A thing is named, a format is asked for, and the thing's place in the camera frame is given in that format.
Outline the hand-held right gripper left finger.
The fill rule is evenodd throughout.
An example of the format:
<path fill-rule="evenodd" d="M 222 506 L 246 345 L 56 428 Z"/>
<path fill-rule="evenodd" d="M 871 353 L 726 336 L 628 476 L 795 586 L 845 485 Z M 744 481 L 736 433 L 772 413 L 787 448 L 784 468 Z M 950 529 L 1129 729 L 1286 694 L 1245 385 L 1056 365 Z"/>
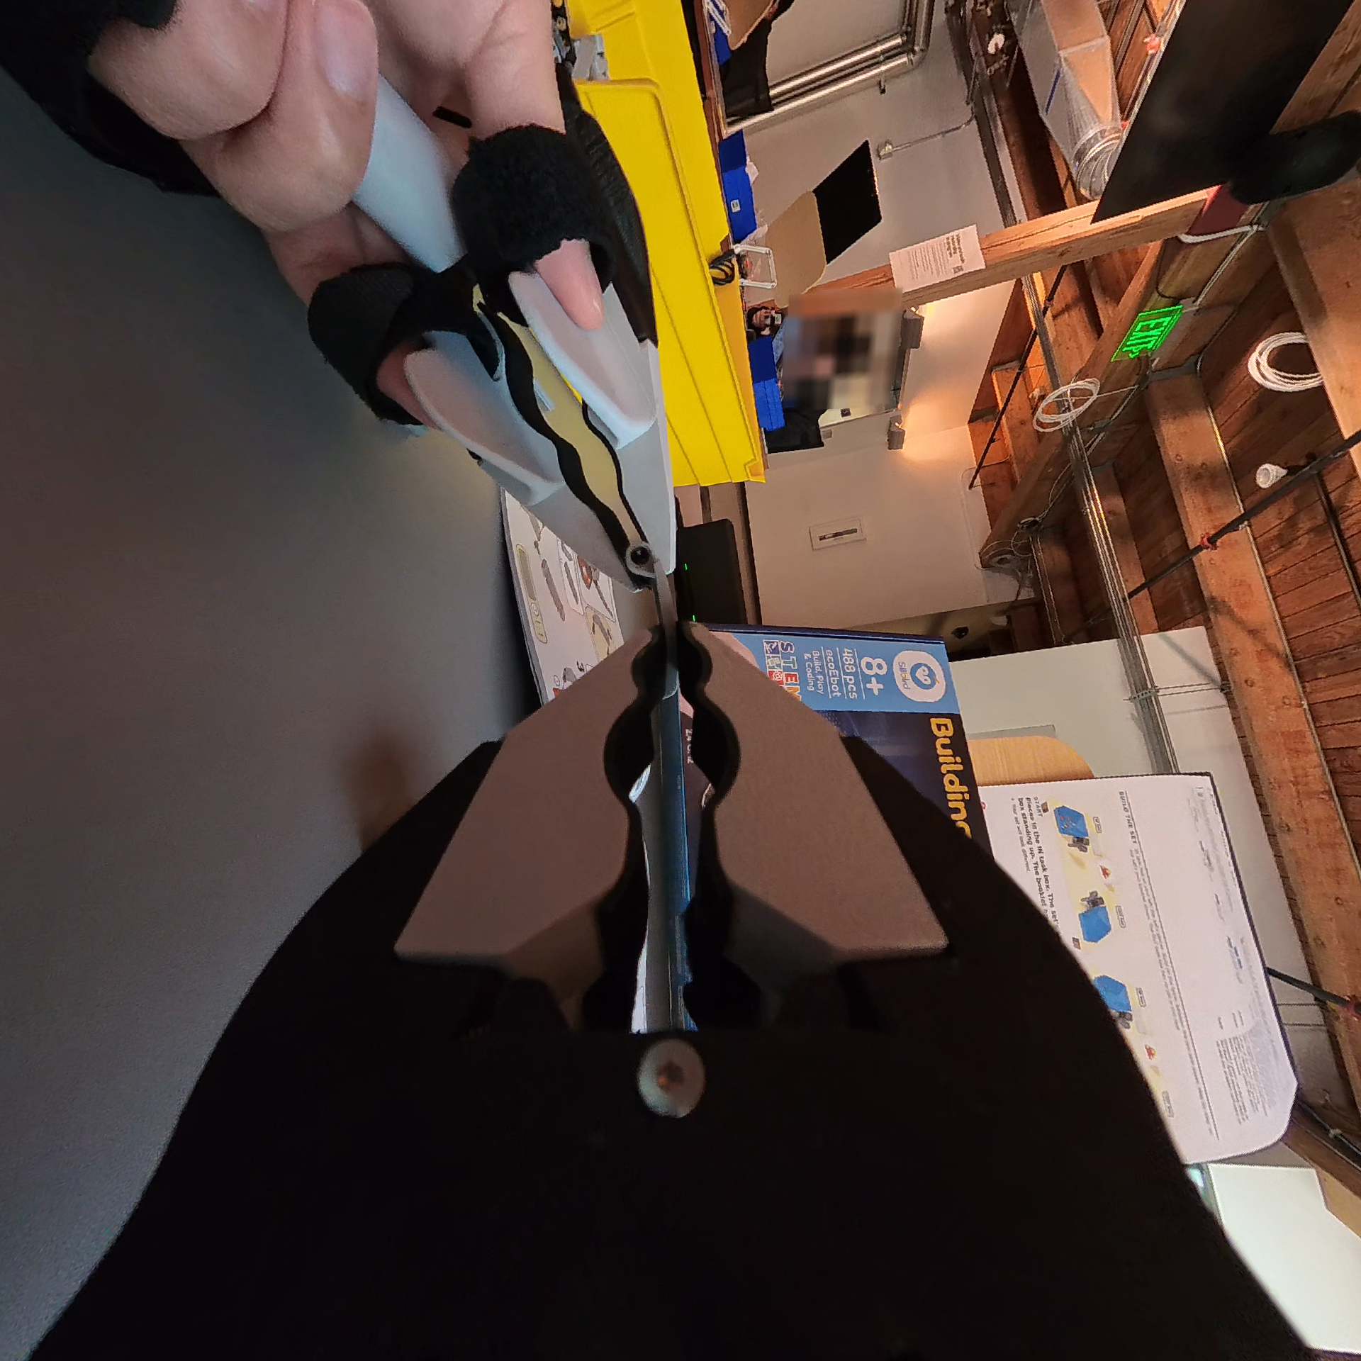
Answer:
<path fill-rule="evenodd" d="M 492 965 L 632 1031 L 646 935 L 634 787 L 653 760 L 660 629 L 640 629 L 496 751 L 395 955 Z"/>

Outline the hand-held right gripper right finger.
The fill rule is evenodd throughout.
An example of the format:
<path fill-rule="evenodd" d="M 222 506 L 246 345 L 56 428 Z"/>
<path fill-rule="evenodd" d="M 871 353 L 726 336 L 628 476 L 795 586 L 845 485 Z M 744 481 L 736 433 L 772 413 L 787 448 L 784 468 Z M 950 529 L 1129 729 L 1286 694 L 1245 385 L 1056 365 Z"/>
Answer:
<path fill-rule="evenodd" d="M 944 949 L 841 735 L 697 623 L 678 627 L 692 760 L 712 780 L 685 905 L 696 1025 L 756 1025 L 849 963 Z"/>

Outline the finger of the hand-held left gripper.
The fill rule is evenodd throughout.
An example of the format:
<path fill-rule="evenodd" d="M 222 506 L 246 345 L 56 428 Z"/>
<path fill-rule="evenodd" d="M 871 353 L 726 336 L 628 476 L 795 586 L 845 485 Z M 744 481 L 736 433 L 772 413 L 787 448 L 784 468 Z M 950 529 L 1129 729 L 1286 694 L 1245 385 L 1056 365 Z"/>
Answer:
<path fill-rule="evenodd" d="M 601 286 L 601 325 L 579 325 L 537 271 L 509 271 L 509 293 L 555 371 L 585 401 L 624 472 L 624 501 L 664 570 L 676 570 L 676 485 L 660 345 L 640 339 L 620 291 Z"/>
<path fill-rule="evenodd" d="M 650 586 L 624 562 L 641 537 L 612 439 L 528 321 L 484 308 L 474 321 L 496 339 L 499 365 L 485 371 L 466 336 L 435 331 L 432 345 L 406 360 L 422 413 L 573 556 L 628 586 Z"/>

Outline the grey curved building piece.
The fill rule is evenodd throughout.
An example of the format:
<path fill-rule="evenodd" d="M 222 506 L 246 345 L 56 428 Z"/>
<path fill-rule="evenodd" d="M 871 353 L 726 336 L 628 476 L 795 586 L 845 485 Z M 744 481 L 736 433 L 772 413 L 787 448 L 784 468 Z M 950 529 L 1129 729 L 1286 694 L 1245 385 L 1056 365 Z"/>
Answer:
<path fill-rule="evenodd" d="M 692 905 L 692 824 L 685 824 L 685 727 L 678 689 L 678 607 L 672 574 L 646 580 L 653 586 L 664 678 L 650 710 L 653 756 L 641 787 L 641 851 L 650 883 L 650 915 L 641 943 L 641 1031 L 692 1031 L 685 981 L 685 905 Z"/>

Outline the grey desk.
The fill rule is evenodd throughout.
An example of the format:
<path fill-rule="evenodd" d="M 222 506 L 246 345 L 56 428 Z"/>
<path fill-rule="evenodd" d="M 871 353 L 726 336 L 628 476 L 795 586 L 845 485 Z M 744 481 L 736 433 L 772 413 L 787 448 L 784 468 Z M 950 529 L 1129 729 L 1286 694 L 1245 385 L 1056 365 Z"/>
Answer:
<path fill-rule="evenodd" d="M 492 478 L 3 74 L 3 1358 L 682 1358 L 485 1158 L 589 1044 L 395 949 L 524 699 Z"/>

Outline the person's left hand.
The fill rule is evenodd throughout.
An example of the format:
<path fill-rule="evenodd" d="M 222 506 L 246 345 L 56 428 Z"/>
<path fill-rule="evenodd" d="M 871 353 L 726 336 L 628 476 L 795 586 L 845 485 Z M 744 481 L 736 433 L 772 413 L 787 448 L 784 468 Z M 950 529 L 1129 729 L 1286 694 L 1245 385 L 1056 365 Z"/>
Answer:
<path fill-rule="evenodd" d="M 422 339 L 415 321 L 390 331 L 415 278 L 404 247 L 356 207 L 379 81 L 427 126 L 450 107 L 474 139 L 563 131 L 552 3 L 66 3 L 60 19 L 86 74 L 265 231 L 290 291 L 303 301 L 322 291 L 331 371 L 383 420 L 422 421 L 406 383 Z"/>

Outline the yellow storage bin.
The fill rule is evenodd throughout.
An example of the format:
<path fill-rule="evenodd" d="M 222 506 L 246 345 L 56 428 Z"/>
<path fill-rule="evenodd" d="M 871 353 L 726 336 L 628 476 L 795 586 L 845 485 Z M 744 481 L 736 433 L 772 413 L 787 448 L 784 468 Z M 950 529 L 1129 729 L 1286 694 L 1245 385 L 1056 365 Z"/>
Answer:
<path fill-rule="evenodd" d="M 660 86 L 584 81 L 579 101 L 601 122 L 646 231 L 676 485 L 762 478 L 756 401 L 737 385 Z"/>
<path fill-rule="evenodd" d="M 682 0 L 568 0 L 573 41 L 601 41 L 605 81 L 653 81 L 702 93 L 696 3 Z"/>

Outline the blue storage bin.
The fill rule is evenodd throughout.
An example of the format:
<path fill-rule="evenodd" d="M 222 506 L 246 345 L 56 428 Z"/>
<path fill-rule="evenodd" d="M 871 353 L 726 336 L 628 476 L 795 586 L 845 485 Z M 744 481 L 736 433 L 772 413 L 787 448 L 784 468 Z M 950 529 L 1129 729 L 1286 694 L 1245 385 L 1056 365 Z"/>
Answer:
<path fill-rule="evenodd" d="M 756 162 L 746 156 L 746 135 L 730 131 L 718 143 L 722 211 L 730 223 L 730 243 L 746 243 L 760 231 L 756 207 Z"/>
<path fill-rule="evenodd" d="M 746 313 L 746 353 L 756 376 L 760 428 L 784 433 L 795 448 L 822 441 L 822 412 L 784 396 L 784 309 L 756 308 Z"/>

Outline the cardboard sheet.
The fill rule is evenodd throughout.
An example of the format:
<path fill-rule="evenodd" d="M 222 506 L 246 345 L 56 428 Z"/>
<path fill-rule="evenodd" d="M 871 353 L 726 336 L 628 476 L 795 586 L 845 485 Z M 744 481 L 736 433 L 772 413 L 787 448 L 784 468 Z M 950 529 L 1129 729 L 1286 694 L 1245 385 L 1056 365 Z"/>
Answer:
<path fill-rule="evenodd" d="M 768 228 L 768 247 L 776 260 L 776 301 L 787 308 L 795 293 L 809 291 L 827 271 L 822 216 L 815 190 L 803 190 Z"/>

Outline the blue robot kit box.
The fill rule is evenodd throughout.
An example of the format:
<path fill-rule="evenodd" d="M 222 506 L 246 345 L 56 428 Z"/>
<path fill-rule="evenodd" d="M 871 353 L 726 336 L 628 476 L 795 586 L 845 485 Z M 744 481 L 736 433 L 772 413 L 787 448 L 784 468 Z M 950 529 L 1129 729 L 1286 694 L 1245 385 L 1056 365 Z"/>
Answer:
<path fill-rule="evenodd" d="M 716 638 L 777 689 L 861 738 L 983 851 L 990 831 L 942 638 L 726 627 Z"/>

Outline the black device with green light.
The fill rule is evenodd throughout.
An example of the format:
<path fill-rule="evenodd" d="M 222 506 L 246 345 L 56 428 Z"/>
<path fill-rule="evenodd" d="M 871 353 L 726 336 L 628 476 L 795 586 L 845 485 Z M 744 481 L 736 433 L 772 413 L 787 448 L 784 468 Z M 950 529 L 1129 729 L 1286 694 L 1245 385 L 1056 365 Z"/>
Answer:
<path fill-rule="evenodd" d="M 676 607 L 685 623 L 749 623 L 737 574 L 737 536 L 730 520 L 676 529 Z"/>

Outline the cardboard box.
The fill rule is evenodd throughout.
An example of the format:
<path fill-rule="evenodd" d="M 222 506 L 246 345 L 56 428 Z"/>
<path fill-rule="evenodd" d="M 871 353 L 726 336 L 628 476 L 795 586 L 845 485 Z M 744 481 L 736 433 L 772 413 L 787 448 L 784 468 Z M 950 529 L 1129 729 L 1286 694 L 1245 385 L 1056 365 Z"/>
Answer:
<path fill-rule="evenodd" d="M 1074 746 L 1051 735 L 971 738 L 967 751 L 978 787 L 1095 778 L 1095 766 Z"/>

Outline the black panel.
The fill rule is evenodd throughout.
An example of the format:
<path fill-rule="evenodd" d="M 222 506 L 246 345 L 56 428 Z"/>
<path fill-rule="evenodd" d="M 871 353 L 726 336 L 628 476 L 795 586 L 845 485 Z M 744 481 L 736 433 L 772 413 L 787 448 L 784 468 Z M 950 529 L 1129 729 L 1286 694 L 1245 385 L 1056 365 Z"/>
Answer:
<path fill-rule="evenodd" d="M 827 264 L 881 223 L 875 150 L 865 139 L 815 187 L 815 203 Z"/>

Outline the open instruction booklet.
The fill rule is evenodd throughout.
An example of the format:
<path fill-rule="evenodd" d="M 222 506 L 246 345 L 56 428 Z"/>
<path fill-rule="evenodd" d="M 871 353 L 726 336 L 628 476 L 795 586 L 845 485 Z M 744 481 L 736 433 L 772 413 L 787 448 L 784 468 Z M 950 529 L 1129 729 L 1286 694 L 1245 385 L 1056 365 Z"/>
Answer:
<path fill-rule="evenodd" d="M 624 646 L 615 581 L 505 492 L 499 492 L 499 501 L 536 689 L 537 701 L 552 701 Z"/>

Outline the metal pipe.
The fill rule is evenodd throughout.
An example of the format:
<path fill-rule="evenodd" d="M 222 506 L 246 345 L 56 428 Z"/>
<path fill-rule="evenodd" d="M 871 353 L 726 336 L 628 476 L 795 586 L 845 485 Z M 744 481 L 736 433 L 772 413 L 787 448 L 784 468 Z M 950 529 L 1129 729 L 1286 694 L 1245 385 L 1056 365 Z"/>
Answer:
<path fill-rule="evenodd" d="M 861 43 L 854 53 L 830 54 L 807 70 L 795 70 L 787 81 L 772 85 L 772 111 L 762 117 L 789 117 L 807 111 L 815 103 L 839 101 L 845 93 L 857 93 L 865 85 L 887 85 L 893 74 L 914 70 L 925 53 L 929 53 L 929 31 L 934 31 L 934 0 L 905 0 L 902 19 L 890 37 Z"/>

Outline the white paper sign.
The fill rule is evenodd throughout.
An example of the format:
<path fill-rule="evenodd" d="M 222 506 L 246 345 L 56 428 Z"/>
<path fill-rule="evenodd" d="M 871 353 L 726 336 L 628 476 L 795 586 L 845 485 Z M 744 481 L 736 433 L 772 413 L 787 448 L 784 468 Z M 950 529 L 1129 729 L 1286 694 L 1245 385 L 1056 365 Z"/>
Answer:
<path fill-rule="evenodd" d="M 978 243 L 978 223 L 942 231 L 934 240 L 922 240 L 914 247 L 890 251 L 890 274 L 902 293 L 919 286 L 936 286 L 952 282 L 962 274 L 983 271 L 983 243 Z"/>

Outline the white printed instruction sheet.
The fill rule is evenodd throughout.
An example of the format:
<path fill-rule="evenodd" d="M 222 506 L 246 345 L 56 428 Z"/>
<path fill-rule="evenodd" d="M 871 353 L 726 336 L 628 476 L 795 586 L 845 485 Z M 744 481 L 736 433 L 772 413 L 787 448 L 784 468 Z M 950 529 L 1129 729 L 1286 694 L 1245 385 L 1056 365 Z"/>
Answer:
<path fill-rule="evenodd" d="M 1296 1069 L 1215 774 L 983 788 L 996 866 L 1120 1031 L 1184 1164 L 1286 1136 Z"/>

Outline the wooden beam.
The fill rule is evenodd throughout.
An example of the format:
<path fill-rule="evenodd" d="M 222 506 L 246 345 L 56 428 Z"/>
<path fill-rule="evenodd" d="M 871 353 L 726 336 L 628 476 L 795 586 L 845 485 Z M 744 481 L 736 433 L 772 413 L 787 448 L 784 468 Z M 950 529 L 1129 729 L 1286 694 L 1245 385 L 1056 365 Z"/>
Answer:
<path fill-rule="evenodd" d="M 1149 203 L 1149 207 L 1139 207 L 1103 223 L 1095 219 L 1096 203 L 1083 203 L 1083 207 L 1051 211 L 1051 216 L 983 236 L 978 267 L 967 267 L 959 274 L 929 278 L 929 282 L 893 282 L 893 267 L 881 264 L 845 278 L 818 282 L 803 300 L 809 308 L 839 308 L 839 301 L 849 301 L 857 291 L 875 291 L 887 282 L 893 282 L 911 308 L 950 300 L 950 293 L 971 293 L 971 291 L 1043 274 L 1067 264 L 1087 264 L 1111 251 L 1161 243 L 1169 236 L 1191 231 L 1191 223 L 1201 216 L 1208 199 L 1215 199 L 1215 187 L 1175 196 L 1175 199 L 1161 199 L 1161 203 Z"/>

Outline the green exit sign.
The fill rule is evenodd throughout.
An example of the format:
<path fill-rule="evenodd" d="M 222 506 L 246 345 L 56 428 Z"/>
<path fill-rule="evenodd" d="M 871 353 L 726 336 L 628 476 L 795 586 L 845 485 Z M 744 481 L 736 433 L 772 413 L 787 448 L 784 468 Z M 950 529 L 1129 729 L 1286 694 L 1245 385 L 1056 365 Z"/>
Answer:
<path fill-rule="evenodd" d="M 1140 360 L 1164 345 L 1175 325 L 1181 321 L 1184 301 L 1147 308 L 1133 313 L 1129 331 L 1115 345 L 1115 360 Z"/>

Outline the black hanging screen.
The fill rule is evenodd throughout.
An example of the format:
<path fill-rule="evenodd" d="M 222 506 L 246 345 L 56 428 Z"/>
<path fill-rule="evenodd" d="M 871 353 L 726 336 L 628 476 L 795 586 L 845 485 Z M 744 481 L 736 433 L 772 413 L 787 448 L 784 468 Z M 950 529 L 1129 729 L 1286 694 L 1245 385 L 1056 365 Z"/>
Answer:
<path fill-rule="evenodd" d="M 1228 182 L 1345 10 L 1348 0 L 1184 0 L 1095 223 Z"/>

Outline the silver air duct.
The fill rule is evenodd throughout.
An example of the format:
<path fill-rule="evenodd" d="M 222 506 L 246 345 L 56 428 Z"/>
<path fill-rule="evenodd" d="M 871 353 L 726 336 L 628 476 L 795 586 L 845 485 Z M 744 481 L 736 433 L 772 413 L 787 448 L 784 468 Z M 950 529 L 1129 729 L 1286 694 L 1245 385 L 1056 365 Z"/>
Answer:
<path fill-rule="evenodd" d="M 1074 187 L 1103 199 L 1120 150 L 1111 31 L 1095 0 L 1011 0 L 1038 111 L 1063 146 Z"/>

